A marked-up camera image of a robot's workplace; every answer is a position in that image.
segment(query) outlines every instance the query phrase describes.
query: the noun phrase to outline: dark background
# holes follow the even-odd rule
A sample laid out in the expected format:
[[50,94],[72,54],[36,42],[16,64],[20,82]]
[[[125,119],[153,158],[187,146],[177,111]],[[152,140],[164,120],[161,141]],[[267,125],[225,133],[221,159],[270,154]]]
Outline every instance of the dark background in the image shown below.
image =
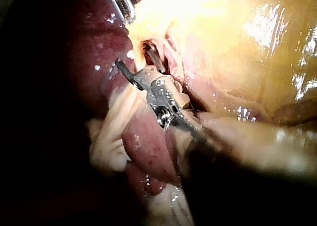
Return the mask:
[[2,225],[139,223],[124,176],[89,163],[84,122],[93,114],[63,66],[75,1],[15,0],[0,27]]

